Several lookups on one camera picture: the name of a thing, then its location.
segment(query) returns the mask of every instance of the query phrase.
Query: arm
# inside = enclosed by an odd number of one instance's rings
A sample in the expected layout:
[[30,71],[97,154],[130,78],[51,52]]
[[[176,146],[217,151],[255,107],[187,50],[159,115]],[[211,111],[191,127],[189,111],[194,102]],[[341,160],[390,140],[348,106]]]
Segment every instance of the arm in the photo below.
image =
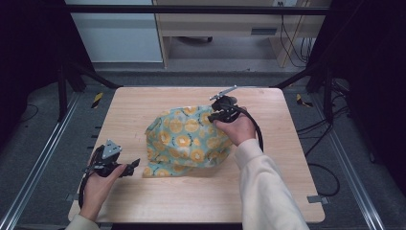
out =
[[230,124],[214,124],[237,146],[243,228],[308,229],[275,162],[259,148],[251,120],[241,114]]
[[97,230],[95,223],[102,204],[107,199],[111,187],[117,178],[123,173],[126,165],[117,167],[109,176],[101,177],[93,173],[87,180],[84,188],[83,206],[78,215],[75,215],[66,230]]

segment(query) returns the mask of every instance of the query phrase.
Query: wooden table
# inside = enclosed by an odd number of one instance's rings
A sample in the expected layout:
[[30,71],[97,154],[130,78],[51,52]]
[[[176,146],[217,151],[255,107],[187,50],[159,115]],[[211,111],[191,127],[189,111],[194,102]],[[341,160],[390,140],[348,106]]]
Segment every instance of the wooden table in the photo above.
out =
[[[124,87],[113,98],[96,147],[111,139],[122,146],[119,163],[141,158],[133,176],[116,181],[98,222],[241,222],[239,169],[233,153],[219,166],[181,177],[142,178],[147,165],[146,128],[163,110],[211,104],[225,88]],[[262,131],[264,152],[279,165],[282,178],[307,222],[325,218],[283,93],[275,88],[239,88],[228,94],[246,106]],[[75,201],[69,219],[79,212]]]

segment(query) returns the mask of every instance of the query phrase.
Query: teal fabric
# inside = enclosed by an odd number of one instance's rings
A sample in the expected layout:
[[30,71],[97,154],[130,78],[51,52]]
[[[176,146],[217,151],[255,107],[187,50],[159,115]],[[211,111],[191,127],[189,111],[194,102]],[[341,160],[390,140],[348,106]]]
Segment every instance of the teal fabric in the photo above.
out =
[[146,131],[149,162],[144,176],[179,176],[223,162],[232,142],[209,122],[212,112],[209,105],[162,112]]

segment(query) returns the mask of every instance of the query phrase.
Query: hand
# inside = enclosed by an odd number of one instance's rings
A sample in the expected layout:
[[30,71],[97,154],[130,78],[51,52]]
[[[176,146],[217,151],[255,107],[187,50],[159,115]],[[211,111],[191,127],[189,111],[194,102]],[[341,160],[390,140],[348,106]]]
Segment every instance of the hand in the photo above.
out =
[[120,165],[107,177],[101,177],[95,172],[89,176],[84,187],[83,206],[79,212],[82,217],[96,221],[114,181],[123,173],[125,167],[126,164]]
[[239,146],[239,144],[248,139],[256,139],[254,124],[243,113],[240,113],[238,118],[231,123],[215,120],[213,124],[225,132],[236,146]]

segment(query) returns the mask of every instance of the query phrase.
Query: white wall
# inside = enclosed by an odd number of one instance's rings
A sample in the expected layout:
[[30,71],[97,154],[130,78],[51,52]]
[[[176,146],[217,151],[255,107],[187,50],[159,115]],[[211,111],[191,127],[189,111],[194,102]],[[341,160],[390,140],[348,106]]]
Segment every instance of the white wall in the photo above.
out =
[[[150,0],[65,0],[66,4],[151,5]],[[162,62],[152,13],[72,13],[92,62]]]

